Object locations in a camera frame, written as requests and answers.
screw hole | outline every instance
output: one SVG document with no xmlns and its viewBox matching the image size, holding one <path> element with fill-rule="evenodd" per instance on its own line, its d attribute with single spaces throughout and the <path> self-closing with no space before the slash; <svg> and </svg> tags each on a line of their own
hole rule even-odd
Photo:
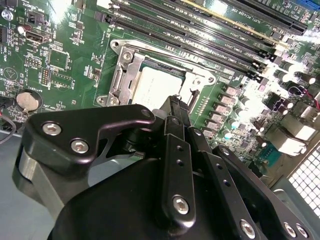
<svg viewBox="0 0 320 240">
<path fill-rule="evenodd" d="M 183 147 L 182 147 L 182 146 L 179 146 L 179 145 L 176 146 L 176 149 L 178 149 L 179 152 L 183 152 L 183 151 L 184 151 Z"/>
<path fill-rule="evenodd" d="M 178 164 L 180 167 L 183 167 L 185 165 L 184 162 L 181 161 L 180 159 L 176 161 L 176 164 Z"/>
<path fill-rule="evenodd" d="M 119 48 L 119 43 L 118 43 L 117 41 L 114 41 L 114 42 L 112 43 L 112 46 L 113 46 L 115 49 L 117 49 L 117 48 Z"/>
<path fill-rule="evenodd" d="M 227 187 L 230 187 L 231 184 L 227 181 L 227 180 L 223 180 L 224 185 L 226 185 Z"/>
<path fill-rule="evenodd" d="M 172 118 L 172 122 L 174 122 L 177 125 L 180 125 L 180 121 L 176 118 Z"/>
<path fill-rule="evenodd" d="M 224 169 L 219 163 L 216 164 L 216 167 L 220 170 Z"/>
</svg>

dimm slot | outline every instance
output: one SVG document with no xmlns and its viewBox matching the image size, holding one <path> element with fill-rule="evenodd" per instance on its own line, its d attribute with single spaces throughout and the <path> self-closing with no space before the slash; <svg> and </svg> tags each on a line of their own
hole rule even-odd
<svg viewBox="0 0 320 240">
<path fill-rule="evenodd" d="M 241 61 L 244 61 L 244 62 L 247 62 L 250 65 L 253 62 L 253 60 L 249 56 L 244 55 L 244 53 L 247 53 L 246 49 L 244 49 L 241 46 L 236 46 L 234 43 L 232 43 L 230 41 L 222 40 L 225 43 L 228 43 L 233 48 L 237 47 L 238 51 L 232 50 L 230 48 L 227 48 L 227 47 L 225 47 L 223 45 L 220 45 L 220 44 L 218 44 L 218 43 L 216 43 L 214 41 L 208 40 L 208 39 L 201 39 L 201 38 L 199 38 L 198 35 L 196 35 L 194 33 L 191 33 L 191 32 L 186 31 L 186 30 L 183 31 L 181 28 L 179 28 L 179 27 L 177 27 L 175 25 L 169 24 L 166 21 L 163 21 L 163 20 L 160 20 L 160 19 L 155 18 L 153 16 L 150 16 L 150 15 L 144 13 L 144 12 L 137 11 L 137 10 L 135 10 L 133 8 L 129 8 L 129 7 L 126 7 L 126 6 L 125 7 L 124 6 L 120 6 L 120 9 L 117 12 L 120 13 L 120 14 L 126 15 L 127 17 L 132 18 L 132 19 L 134 19 L 136 17 L 139 17 L 139 18 L 145 19 L 145 20 L 147 20 L 149 22 L 152 22 L 152 23 L 154 23 L 156 25 L 166 26 L 169 30 L 180 34 L 181 37 L 186 36 L 186 38 L 193 39 L 195 42 L 201 42 L 203 45 L 205 45 L 208 48 L 214 48 L 215 50 L 226 52 L 226 53 L 228 53 L 230 55 L 236 55 L 237 59 L 239 59 Z"/>
<path fill-rule="evenodd" d="M 121 10 L 124 10 L 126 12 L 129 12 L 131 11 L 132 13 L 134 14 L 145 14 L 145 13 L 141 13 L 140 11 L 137 11 L 133 8 L 130 8 L 128 5 L 124 5 L 122 3 L 119 3 L 118 4 L 120 6 L 120 9 Z M 257 49 L 257 48 L 254 48 L 254 47 L 251 47 L 251 46 L 248 46 L 248 45 L 245 45 L 245 44 L 241 44 L 240 41 L 237 41 L 237 40 L 234 40 L 232 38 L 229 38 L 228 36 L 225 36 L 223 34 L 220 34 L 218 32 L 215 32 L 214 30 L 210 30 L 210 29 L 203 29 L 203 28 L 200 28 L 198 26 L 195 26 L 195 25 L 191 25 L 188 21 L 181 21 L 177 18 L 174 18 L 174 17 L 171 17 L 170 15 L 167 15 L 165 13 L 162 13 L 160 11 L 157 11 L 157 10 L 154 10 L 154 9 L 150 9 L 150 7 L 148 6 L 144 6 L 143 4 L 140 4 L 138 3 L 137 4 L 138 6 L 142 7 L 142 8 L 145 8 L 149 11 L 152 11 L 154 13 L 157 13 L 158 15 L 161 15 L 162 17 L 164 18 L 167 18 L 171 21 L 174 21 L 180 25 L 184 25 L 184 26 L 187 26 L 189 29 L 194 29 L 200 33 L 203 33 L 203 34 L 207 34 L 207 35 L 212 35 L 213 37 L 215 37 L 216 39 L 220 40 L 220 41 L 223 41 L 224 43 L 226 44 L 229 44 L 230 46 L 234 47 L 234 48 L 237 48 L 238 50 L 236 51 L 237 54 L 243 54 L 243 53 L 248 53 L 248 54 L 251 54 L 251 55 L 256 55 L 258 54 L 260 51 Z M 185 34 L 185 35 L 192 35 L 194 37 L 197 37 L 197 34 L 195 33 L 192 33 L 190 32 L 189 30 L 185 29 L 185 28 L 179 28 L 178 26 L 175 26 L 173 24 L 170 24 L 168 22 L 166 22 L 165 20 L 162 20 L 162 19 L 159 19 L 159 18 L 156 18 L 154 16 L 151 16 L 151 15 L 148 15 L 149 17 L 149 20 L 153 20 L 154 22 L 157 21 L 157 22 L 161 22 L 161 24 L 163 25 L 166 25 L 168 28 L 172 28 L 173 31 L 178 31 L 180 34 Z"/>
<path fill-rule="evenodd" d="M 132 20 L 138 19 L 136 16 L 131 15 L 131 14 L 128 14 L 128 13 L 126 14 L 126 17 L 129 17 L 129 18 L 131 18 Z M 147 28 L 147 30 L 148 30 L 148 31 L 152 31 L 152 32 L 154 32 L 154 33 L 156 33 L 156 32 L 153 31 L 153 30 L 151 30 L 151 29 L 153 29 L 153 28 L 160 28 L 160 29 L 161 29 L 161 26 L 156 25 L 156 24 L 154 24 L 154 23 L 149 23 L 148 26 L 150 27 L 150 29 Z M 178 37 L 178 38 L 180 38 L 180 39 L 182 39 L 182 40 L 184 40 L 184 41 L 190 41 L 190 43 L 194 43 L 194 44 L 197 44 L 197 45 L 202 46 L 202 47 L 204 47 L 204 48 L 207 48 L 210 52 L 207 52 L 207 51 L 204 51 L 204 50 L 199 50 L 198 48 L 196 48 L 196 47 L 194 47 L 194 46 L 192 46 L 192 45 L 190 45 L 190 44 L 187 44 L 187 43 L 185 43 L 185 42 L 182 42 L 182 41 L 179 41 L 179 40 L 176 41 L 175 39 L 172 39 L 172 38 L 167 37 L 167 36 L 165 36 L 165 35 L 163 36 L 163 37 L 165 37 L 165 38 L 167 38 L 167 39 L 172 39 L 173 41 L 176 41 L 176 42 L 180 45 L 180 48 L 186 49 L 186 47 L 188 46 L 188 49 L 192 48 L 192 49 L 194 49 L 194 50 L 200 51 L 201 54 L 203 54 L 204 56 L 206 56 L 206 57 L 209 58 L 209 59 L 212 59 L 213 55 L 215 55 L 215 56 L 217 56 L 217 57 L 219 57 L 219 58 L 221 58 L 221 59 L 223 59 L 223 58 L 227 59 L 227 61 L 230 62 L 230 63 L 237 64 L 237 65 L 239 65 L 239 66 L 241 66 L 241 67 L 243 67 L 243 68 L 246 68 L 246 69 L 248 69 L 248 70 L 251 69 L 251 65 L 252 65 L 252 63 L 253 63 L 252 60 L 250 60 L 250 61 L 245 61 L 245 60 L 243 60 L 243 59 L 240 59 L 238 56 L 234 56 L 234 55 L 232 55 L 232 54 L 229 54 L 229 53 L 227 53 L 227 52 L 224 52 L 223 50 L 220 50 L 220 49 L 218 49 L 217 47 L 216 47 L 216 48 L 210 47 L 210 46 L 208 46 L 208 41 L 205 41 L 205 40 L 199 41 L 198 39 L 195 40 L 195 39 L 192 39 L 191 37 L 186 37 L 185 35 L 178 34 L 178 33 L 174 32 L 174 31 L 171 31 L 171 30 L 166 29 L 166 28 L 163 29 L 162 31 L 165 32 L 165 33 L 168 33 L 168 35 L 170 35 L 170 36 L 174 36 L 175 38 Z"/>
<path fill-rule="evenodd" d="M 158 9 L 158 10 L 160 10 L 160 12 L 162 14 L 166 13 L 167 15 L 169 15 L 169 16 L 175 18 L 175 19 L 179 19 L 181 21 L 188 21 L 188 23 L 195 23 L 195 25 L 197 27 L 202 28 L 203 30 L 204 29 L 210 29 L 211 31 L 215 31 L 217 33 L 220 33 L 221 35 L 227 36 L 226 33 L 221 31 L 221 30 L 210 28 L 209 26 L 204 26 L 203 23 L 198 19 L 198 18 L 201 18 L 201 19 L 204 19 L 204 20 L 206 20 L 206 21 L 208 21 L 208 22 L 210 22 L 212 24 L 217 24 L 222 28 L 226 28 L 226 29 L 230 30 L 231 32 L 241 36 L 244 39 L 248 39 L 248 40 L 254 41 L 257 44 L 260 44 L 260 45 L 263 45 L 263 46 L 265 44 L 262 40 L 260 40 L 258 38 L 255 38 L 254 36 L 249 35 L 249 34 L 243 32 L 243 31 L 241 31 L 241 30 L 239 30 L 237 28 L 234 28 L 234 27 L 228 25 L 227 23 L 224 23 L 224 22 L 220 21 L 219 19 L 214 19 L 212 17 L 206 16 L 204 14 L 201 14 L 201 13 L 199 13 L 197 11 L 194 11 L 194 10 L 190 9 L 189 7 L 182 6 L 180 4 L 174 3 L 171 0 L 168 0 L 168 1 L 165 1 L 165 2 L 168 2 L 170 5 L 184 10 L 188 14 L 183 14 L 181 12 L 175 11 L 174 15 L 173 15 L 172 9 L 169 9 L 168 7 L 166 7 L 164 5 L 161 5 L 161 4 L 158 4 L 156 2 L 153 2 L 152 0 L 127 0 L 127 1 L 129 3 L 134 3 L 134 4 L 137 4 L 137 3 L 144 4 L 146 6 L 149 6 L 151 8 L 151 10 L 152 9 L 154 9 L 154 10 Z"/>
<path fill-rule="evenodd" d="M 160 42 L 164 42 L 168 47 L 183 49 L 183 51 L 186 52 L 187 54 L 194 55 L 200 59 L 204 59 L 204 60 L 209 59 L 209 62 L 212 62 L 213 64 L 221 65 L 222 67 L 224 67 L 226 69 L 230 69 L 230 70 L 233 70 L 235 72 L 238 72 L 238 73 L 241 73 L 244 75 L 246 75 L 248 72 L 247 69 L 239 67 L 238 65 L 236 65 L 232 62 L 226 61 L 222 58 L 217 58 L 214 56 L 205 57 L 202 51 L 199 51 L 197 49 L 196 50 L 194 50 L 194 49 L 189 50 L 188 47 L 182 46 L 183 43 L 175 41 L 170 38 L 168 39 L 167 37 L 164 37 L 164 36 L 158 34 L 157 32 L 154 32 L 152 30 L 149 30 L 149 29 L 144 30 L 141 28 L 141 26 L 139 26 L 135 23 L 117 18 L 114 20 L 114 23 L 112 23 L 112 24 L 114 24 L 115 27 L 127 29 L 130 32 L 144 35 L 149 39 L 154 39 L 154 40 L 157 40 Z"/>
<path fill-rule="evenodd" d="M 223 0 L 231 6 L 252 14 L 287 32 L 303 35 L 308 26 L 256 0 Z"/>
</svg>

silver screw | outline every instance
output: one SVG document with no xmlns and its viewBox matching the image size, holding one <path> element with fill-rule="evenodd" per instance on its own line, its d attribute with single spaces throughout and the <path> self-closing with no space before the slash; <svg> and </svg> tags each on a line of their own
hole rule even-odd
<svg viewBox="0 0 320 240">
<path fill-rule="evenodd" d="M 302 234 L 302 236 L 304 236 L 306 239 L 309 237 L 308 233 L 306 232 L 306 230 L 303 229 L 302 226 L 300 226 L 299 224 L 296 224 L 296 228 Z"/>
<path fill-rule="evenodd" d="M 75 151 L 78 154 L 84 154 L 89 150 L 88 144 L 82 140 L 74 140 L 71 143 L 71 148 L 73 151 Z"/>
<path fill-rule="evenodd" d="M 215 79 L 213 77 L 209 77 L 209 83 L 213 83 Z"/>
<path fill-rule="evenodd" d="M 221 150 L 222 150 L 222 152 L 223 152 L 225 155 L 229 156 L 229 154 L 230 154 L 230 153 L 228 152 L 228 150 L 227 150 L 227 149 L 222 148 Z"/>
<path fill-rule="evenodd" d="M 195 134 L 197 134 L 198 136 L 201 136 L 201 132 L 198 129 L 194 129 Z"/>
<path fill-rule="evenodd" d="M 284 223 L 284 227 L 286 232 L 293 238 L 295 238 L 297 236 L 295 230 L 288 224 L 288 223 Z"/>
<path fill-rule="evenodd" d="M 61 127 L 56 123 L 46 123 L 42 126 L 45 134 L 56 136 L 61 133 Z"/>
<path fill-rule="evenodd" d="M 10 22 L 14 19 L 13 13 L 7 9 L 4 9 L 1 12 L 1 17 L 3 17 L 3 19 L 7 20 L 8 22 Z"/>
<path fill-rule="evenodd" d="M 182 197 L 176 196 L 173 198 L 173 206 L 180 214 L 186 215 L 189 212 L 189 206 L 186 200 Z"/>
<path fill-rule="evenodd" d="M 131 52 L 126 51 L 123 55 L 122 55 L 124 60 L 130 61 L 134 56 L 132 55 Z"/>
<path fill-rule="evenodd" d="M 245 235 L 248 236 L 250 239 L 255 239 L 256 233 L 254 228 L 244 219 L 241 220 L 240 226 L 242 231 L 245 233 Z"/>
</svg>

black plastic part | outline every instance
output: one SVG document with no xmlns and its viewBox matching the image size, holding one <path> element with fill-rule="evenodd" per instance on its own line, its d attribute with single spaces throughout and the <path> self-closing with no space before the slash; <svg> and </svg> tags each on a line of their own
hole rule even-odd
<svg viewBox="0 0 320 240">
<path fill-rule="evenodd" d="M 224 154 L 223 148 L 228 150 L 229 155 Z M 224 146 L 217 146 L 212 152 L 224 160 L 250 215 L 260 225 L 267 239 L 306 239 L 299 234 L 296 225 L 299 224 L 307 229 L 304 224 L 284 207 L 284 203 L 249 168 L 245 167 L 232 151 Z M 297 233 L 296 238 L 288 234 L 284 223 L 292 226 Z"/>
<path fill-rule="evenodd" d="M 56 172 L 82 175 L 98 157 L 100 140 L 107 139 L 107 147 L 110 148 L 121 131 L 148 127 L 154 122 L 152 112 L 138 104 L 39 113 L 26 122 L 22 144 L 30 157 Z M 45 134 L 42 127 L 46 123 L 57 123 L 62 132 L 55 136 Z M 89 150 L 83 154 L 74 152 L 70 147 L 73 140 L 85 141 Z"/>
<path fill-rule="evenodd" d="M 306 24 L 284 15 L 256 0 L 225 0 L 225 2 L 296 35 L 301 36 L 308 29 Z"/>
<path fill-rule="evenodd" d="M 162 163 L 145 159 L 74 197 L 61 211 L 51 240 L 175 240 L 158 228 L 154 214 L 159 202 Z M 210 185 L 193 175 L 196 222 L 180 240 L 219 240 L 227 220 Z"/>
<path fill-rule="evenodd" d="M 5 44 L 8 41 L 8 29 L 5 26 L 0 26 L 0 43 Z"/>
<path fill-rule="evenodd" d="M 15 103 L 13 98 L 0 96 L 0 109 L 7 109 Z"/>
</svg>

black ram slot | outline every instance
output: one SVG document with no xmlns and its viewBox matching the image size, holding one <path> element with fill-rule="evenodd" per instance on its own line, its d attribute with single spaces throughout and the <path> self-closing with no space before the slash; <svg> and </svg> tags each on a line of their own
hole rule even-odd
<svg viewBox="0 0 320 240">
<path fill-rule="evenodd" d="M 136 5 L 139 5 L 139 3 L 140 3 L 140 5 L 144 4 L 145 6 L 149 6 L 149 8 L 146 8 L 146 9 L 149 9 L 151 11 L 154 11 L 154 10 L 158 9 L 161 14 L 165 13 L 165 14 L 169 15 L 171 18 L 175 18 L 175 19 L 180 20 L 180 21 L 185 21 L 187 23 L 192 23 L 193 24 L 195 21 L 197 21 L 197 19 L 191 18 L 187 14 L 183 14 L 183 13 L 178 12 L 178 11 L 174 11 L 174 13 L 173 13 L 172 9 L 169 9 L 166 6 L 163 6 L 163 5 L 158 4 L 156 2 L 153 2 L 152 0 L 128 0 L 128 2 L 136 4 Z M 204 14 L 201 14 L 201 13 L 197 12 L 197 11 L 194 11 L 194 10 L 190 9 L 189 7 L 174 3 L 171 0 L 167 0 L 165 2 L 168 2 L 170 5 L 175 6 L 177 8 L 180 8 L 180 9 L 182 9 L 182 10 L 184 10 L 184 11 L 186 11 L 186 12 L 192 14 L 192 15 L 196 15 L 199 18 L 205 19 L 208 22 L 212 22 L 213 24 L 217 24 L 217 25 L 219 25 L 219 26 L 221 26 L 223 28 L 226 28 L 226 29 L 230 30 L 231 32 L 234 32 L 235 34 L 237 34 L 239 36 L 242 36 L 244 39 L 255 41 L 255 42 L 257 42 L 258 44 L 261 44 L 261 45 L 265 44 L 260 39 L 255 38 L 254 36 L 249 35 L 249 34 L 243 32 L 243 31 L 241 31 L 239 29 L 236 29 L 236 28 L 234 28 L 234 27 L 232 27 L 232 26 L 230 26 L 230 25 L 228 25 L 228 24 L 226 24 L 226 23 L 224 23 L 224 22 L 222 22 L 220 20 L 214 20 L 212 17 L 206 16 Z M 220 30 L 214 29 L 214 28 L 209 28 L 208 26 L 204 26 L 200 21 L 198 21 L 198 23 L 196 23 L 195 25 L 200 27 L 200 28 L 202 28 L 203 30 L 204 29 L 210 29 L 211 31 L 215 31 L 217 33 L 220 33 L 221 35 L 228 36 L 223 31 L 220 31 Z"/>
<path fill-rule="evenodd" d="M 183 44 L 182 42 L 176 41 L 174 39 L 165 37 L 165 36 L 155 32 L 153 30 L 144 29 L 140 25 L 137 25 L 133 22 L 117 18 L 117 19 L 113 20 L 112 24 L 114 24 L 116 27 L 124 28 L 124 29 L 131 31 L 131 32 L 137 33 L 137 34 L 143 34 L 146 37 L 148 37 L 149 39 L 156 39 L 157 41 L 162 41 L 166 45 L 171 45 L 173 48 L 180 48 L 180 49 L 184 50 L 186 53 L 195 55 L 195 56 L 199 57 L 200 59 L 209 59 L 211 62 L 218 64 L 218 65 L 221 65 L 224 68 L 231 69 L 235 72 L 238 72 L 238 73 L 241 73 L 244 75 L 246 75 L 248 72 L 247 69 L 244 69 L 244 68 L 238 66 L 237 64 L 234 64 L 234 63 L 227 61 L 227 60 L 224 60 L 222 58 L 215 57 L 211 54 L 208 54 L 206 52 L 198 50 L 197 48 L 191 47 L 189 45 Z"/>
<path fill-rule="evenodd" d="M 189 21 L 185 21 L 185 20 L 179 20 L 175 17 L 172 17 L 168 14 L 165 14 L 163 12 L 160 12 L 160 11 L 157 11 L 155 9 L 152 9 L 148 6 L 145 6 L 143 4 L 140 4 L 140 3 L 135 3 L 136 5 L 140 6 L 140 7 L 143 7 L 145 9 L 148 9 L 149 11 L 152 11 L 154 13 L 157 13 L 169 20 L 172 20 L 172 21 L 175 21 L 176 23 L 179 23 L 180 25 L 185 25 L 187 26 L 188 28 L 191 28 L 191 29 L 195 29 L 199 32 L 203 32 L 205 34 L 208 34 L 208 35 L 212 35 L 213 37 L 215 37 L 216 39 L 219 39 L 223 42 L 225 42 L 226 44 L 229 44 L 230 46 L 234 47 L 234 48 L 237 48 L 238 50 L 241 50 L 242 52 L 240 51 L 236 51 L 236 53 L 243 53 L 243 52 L 246 52 L 246 53 L 249 53 L 249 54 L 252 54 L 252 55 L 256 55 L 258 54 L 260 51 L 258 48 L 254 48 L 252 47 L 252 45 L 246 45 L 246 44 L 243 44 L 241 41 L 237 41 L 237 40 L 234 40 L 233 38 L 230 38 L 229 36 L 227 36 L 226 34 L 221 34 L 220 32 L 222 31 L 216 31 L 215 29 L 209 29 L 209 28 L 204 28 L 204 27 L 201 27 L 200 25 L 196 25 L 196 24 L 190 24 Z M 128 5 L 124 5 L 122 3 L 119 3 L 118 4 L 120 6 L 120 9 L 126 11 L 126 12 L 131 12 L 133 13 L 134 15 L 136 14 L 140 14 L 142 15 L 143 14 L 143 17 L 146 17 L 147 15 L 140 12 L 140 11 L 137 11 L 133 8 L 130 8 Z M 158 23 L 161 23 L 162 25 L 166 25 L 168 28 L 171 28 L 173 31 L 177 32 L 177 33 L 180 33 L 180 34 L 186 34 L 186 35 L 191 35 L 191 36 L 194 36 L 194 37 L 197 37 L 196 34 L 193 34 L 193 33 L 190 33 L 189 31 L 186 31 L 184 30 L 183 28 L 179 28 L 173 24 L 170 24 L 164 20 L 161 20 L 159 18 L 155 18 L 153 16 L 150 16 L 148 15 L 148 20 L 149 21 L 157 21 Z"/>
<path fill-rule="evenodd" d="M 287 32 L 303 35 L 308 26 L 256 0 L 223 0 L 233 7 L 252 14 Z"/>
<path fill-rule="evenodd" d="M 148 22 L 151 22 L 153 24 L 158 25 L 160 28 L 162 26 L 165 26 L 166 29 L 168 29 L 174 33 L 180 34 L 181 38 L 184 38 L 185 35 L 187 35 L 186 38 L 192 39 L 195 43 L 202 44 L 209 49 L 214 49 L 216 52 L 219 52 L 220 54 L 224 54 L 224 55 L 229 54 L 230 58 L 236 58 L 237 61 L 242 62 L 242 64 L 247 65 L 248 67 L 250 67 L 253 62 L 253 60 L 250 57 L 243 55 L 243 53 L 246 52 L 246 50 L 241 46 L 239 46 L 238 51 L 231 50 L 230 48 L 222 46 L 214 41 L 209 41 L 207 39 L 201 39 L 198 35 L 196 35 L 194 33 L 191 33 L 188 31 L 183 31 L 181 28 L 174 26 L 170 23 L 167 23 L 166 21 L 162 21 L 158 18 L 155 18 L 153 16 L 150 16 L 148 14 L 145 14 L 143 12 L 137 11 L 135 9 L 132 9 L 132 8 L 129 8 L 126 6 L 121 5 L 120 9 L 117 12 L 120 14 L 123 14 L 124 16 L 127 16 L 131 19 L 139 17 L 141 19 L 147 20 Z M 235 47 L 235 44 L 232 42 L 229 42 L 228 44 L 230 44 L 230 46 L 232 46 L 232 47 Z"/>
</svg>

